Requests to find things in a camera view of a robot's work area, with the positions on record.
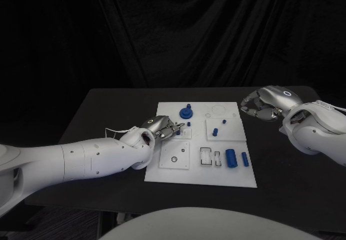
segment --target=blue object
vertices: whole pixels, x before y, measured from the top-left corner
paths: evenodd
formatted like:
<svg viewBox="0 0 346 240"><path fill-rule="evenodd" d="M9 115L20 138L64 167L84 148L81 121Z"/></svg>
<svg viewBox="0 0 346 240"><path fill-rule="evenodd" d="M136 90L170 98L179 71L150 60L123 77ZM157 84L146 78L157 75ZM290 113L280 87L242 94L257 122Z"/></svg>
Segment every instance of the blue object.
<svg viewBox="0 0 346 240"><path fill-rule="evenodd" d="M218 136L218 128L214 129L212 135L217 137Z"/></svg>
<svg viewBox="0 0 346 240"><path fill-rule="evenodd" d="M225 151L227 165L229 168L235 168L238 166L237 163L237 153L234 149L228 149Z"/></svg>
<svg viewBox="0 0 346 240"><path fill-rule="evenodd" d="M250 166L250 161L248 161L248 157L247 157L245 152L241 153L241 157L242 157L242 161L244 161L244 166L248 167Z"/></svg>
<svg viewBox="0 0 346 240"><path fill-rule="evenodd" d="M180 117L182 119L189 119L193 116L192 105L188 104L186 108L180 110Z"/></svg>

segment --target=white cable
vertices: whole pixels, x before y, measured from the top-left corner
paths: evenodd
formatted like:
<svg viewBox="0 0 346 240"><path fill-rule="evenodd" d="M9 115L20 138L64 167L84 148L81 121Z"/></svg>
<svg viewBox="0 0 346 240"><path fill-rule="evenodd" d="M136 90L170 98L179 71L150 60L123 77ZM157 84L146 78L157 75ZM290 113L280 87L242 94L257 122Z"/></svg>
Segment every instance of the white cable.
<svg viewBox="0 0 346 240"><path fill-rule="evenodd" d="M322 100L317 100L316 103L320 104L320 105L328 105L328 106L333 107L335 109L339 109L340 111L346 112L346 108L338 107L338 106L326 103L326 102L322 101Z"/></svg>
<svg viewBox="0 0 346 240"><path fill-rule="evenodd" d="M104 134L105 134L105 137L107 137L107 130L110 130L110 131L114 132L113 138L116 138L116 134L117 134L117 133L127 133L127 132L133 131L133 130L137 129L137 128L139 128L137 126L133 126L131 129L123 130L123 131L116 131L116 130L113 130L113 129L110 129L110 128L105 128L105 129L104 129Z"/></svg>

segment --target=table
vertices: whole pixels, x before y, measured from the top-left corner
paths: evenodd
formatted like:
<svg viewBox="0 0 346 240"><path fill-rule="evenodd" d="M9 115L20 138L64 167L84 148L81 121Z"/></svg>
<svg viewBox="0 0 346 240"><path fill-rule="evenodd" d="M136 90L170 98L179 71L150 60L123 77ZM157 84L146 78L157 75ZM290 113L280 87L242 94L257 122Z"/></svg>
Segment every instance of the table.
<svg viewBox="0 0 346 240"><path fill-rule="evenodd" d="M159 102L241 102L258 87L93 89L59 143L105 136L105 127L126 130L156 115ZM307 86L290 86L304 102L319 98ZM258 188L144 182L146 169L54 185L25 200L146 214L176 207L234 210L293 227L346 232L346 167L323 154L310 156L278 132L281 121L241 114Z"/></svg>

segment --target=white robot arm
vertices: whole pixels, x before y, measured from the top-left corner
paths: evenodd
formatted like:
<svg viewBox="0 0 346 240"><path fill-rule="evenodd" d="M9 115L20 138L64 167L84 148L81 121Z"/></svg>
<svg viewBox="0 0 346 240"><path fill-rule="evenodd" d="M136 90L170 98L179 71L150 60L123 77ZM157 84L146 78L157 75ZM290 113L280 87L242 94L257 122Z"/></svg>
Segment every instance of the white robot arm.
<svg viewBox="0 0 346 240"><path fill-rule="evenodd" d="M258 109L245 105L250 101ZM326 154L346 166L346 111L326 102L303 103L297 94L281 86L267 86L253 92L241 102L241 110L266 121L284 117L280 132L306 154Z"/></svg>
<svg viewBox="0 0 346 240"><path fill-rule="evenodd" d="M185 124L156 116L120 140L110 137L44 147L0 145L0 217L42 188L80 179L143 169L156 141L170 138Z"/></svg>

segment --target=dark background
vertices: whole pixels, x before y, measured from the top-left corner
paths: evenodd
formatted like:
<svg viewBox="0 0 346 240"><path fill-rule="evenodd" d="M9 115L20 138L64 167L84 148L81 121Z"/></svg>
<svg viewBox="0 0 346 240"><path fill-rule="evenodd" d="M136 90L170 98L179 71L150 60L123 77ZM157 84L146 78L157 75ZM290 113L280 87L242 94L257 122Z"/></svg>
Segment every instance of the dark background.
<svg viewBox="0 0 346 240"><path fill-rule="evenodd" d="M307 85L346 107L345 12L345 0L3 0L0 143L56 144L93 88Z"/></svg>

